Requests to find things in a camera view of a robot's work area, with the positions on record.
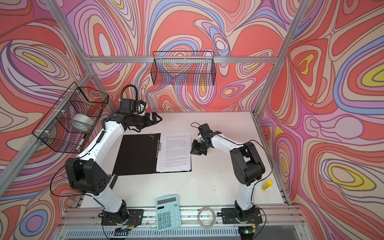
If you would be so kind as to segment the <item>printed paper stack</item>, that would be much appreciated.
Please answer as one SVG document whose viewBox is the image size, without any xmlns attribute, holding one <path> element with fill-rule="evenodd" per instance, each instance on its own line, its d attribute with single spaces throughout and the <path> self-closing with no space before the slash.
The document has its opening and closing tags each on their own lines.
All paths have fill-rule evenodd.
<svg viewBox="0 0 384 240">
<path fill-rule="evenodd" d="M 157 173 L 190 172 L 191 133 L 161 133 L 160 150 L 157 157 Z"/>
</svg>

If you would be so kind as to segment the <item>white folder black inside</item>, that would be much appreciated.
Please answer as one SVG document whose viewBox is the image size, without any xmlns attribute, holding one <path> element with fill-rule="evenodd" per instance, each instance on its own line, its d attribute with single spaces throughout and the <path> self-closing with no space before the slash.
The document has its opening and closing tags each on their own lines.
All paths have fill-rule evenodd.
<svg viewBox="0 0 384 240">
<path fill-rule="evenodd" d="M 157 174 L 156 151 L 161 133 L 125 135 L 113 169 L 118 176 Z"/>
</svg>

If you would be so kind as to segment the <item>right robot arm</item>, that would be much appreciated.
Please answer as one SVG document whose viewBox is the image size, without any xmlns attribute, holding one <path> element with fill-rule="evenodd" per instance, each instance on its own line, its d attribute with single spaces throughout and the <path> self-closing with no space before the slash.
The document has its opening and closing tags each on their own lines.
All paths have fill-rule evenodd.
<svg viewBox="0 0 384 240">
<path fill-rule="evenodd" d="M 257 207 L 253 203 L 254 187 L 266 172 L 255 145 L 250 141 L 238 143 L 231 140 L 219 131 L 212 131 L 208 124 L 195 126 L 192 123 L 191 126 L 199 130 L 198 137 L 192 143 L 192 155 L 205 156 L 210 148 L 230 155 L 234 174 L 240 183 L 234 213 L 230 216 L 240 223 L 245 223 L 256 214 Z"/>
</svg>

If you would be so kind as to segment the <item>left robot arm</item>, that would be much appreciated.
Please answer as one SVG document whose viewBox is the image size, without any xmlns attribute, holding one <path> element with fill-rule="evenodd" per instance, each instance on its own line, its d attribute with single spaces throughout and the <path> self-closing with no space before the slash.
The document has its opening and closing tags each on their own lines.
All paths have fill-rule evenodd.
<svg viewBox="0 0 384 240">
<path fill-rule="evenodd" d="M 102 119 L 102 129 L 97 137 L 75 158 L 69 158 L 65 169 L 70 187 L 81 195 L 92 197 L 102 207 L 100 217 L 111 225 L 124 225 L 130 213 L 127 204 L 113 192 L 117 175 L 109 175 L 102 169 L 102 162 L 115 141 L 126 130 L 141 132 L 142 129 L 162 121 L 155 112 L 146 113 L 147 104 L 139 100 L 135 85 L 126 85 L 124 90 L 133 88 L 134 99 L 120 97 L 119 109 Z"/>
</svg>

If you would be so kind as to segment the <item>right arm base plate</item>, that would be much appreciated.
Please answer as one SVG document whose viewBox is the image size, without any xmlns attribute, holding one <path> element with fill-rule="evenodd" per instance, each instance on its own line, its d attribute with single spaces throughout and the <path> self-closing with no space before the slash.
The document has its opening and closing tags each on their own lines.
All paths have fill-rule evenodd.
<svg viewBox="0 0 384 240">
<path fill-rule="evenodd" d="M 222 208 L 221 216 L 224 224 L 254 224 L 258 226 L 263 223 L 260 209 L 256 207 L 246 211 L 237 208 Z"/>
</svg>

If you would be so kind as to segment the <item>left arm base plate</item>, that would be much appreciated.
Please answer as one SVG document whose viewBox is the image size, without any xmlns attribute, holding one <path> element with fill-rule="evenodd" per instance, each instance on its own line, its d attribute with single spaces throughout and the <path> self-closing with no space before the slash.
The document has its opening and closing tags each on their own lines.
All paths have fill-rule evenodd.
<svg viewBox="0 0 384 240">
<path fill-rule="evenodd" d="M 98 214 L 102 220 L 102 226 L 128 226 L 137 227 L 142 224 L 143 209 L 128 209 L 126 213 L 108 213 L 103 211 Z"/>
</svg>

